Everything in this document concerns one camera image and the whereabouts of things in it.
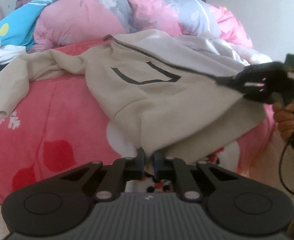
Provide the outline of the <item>operator right hand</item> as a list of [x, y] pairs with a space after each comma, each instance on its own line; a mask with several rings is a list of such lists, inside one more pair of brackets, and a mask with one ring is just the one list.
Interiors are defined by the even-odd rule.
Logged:
[[278, 124], [278, 130], [284, 142], [294, 133], [294, 100], [287, 106], [276, 102], [272, 105], [274, 120]]

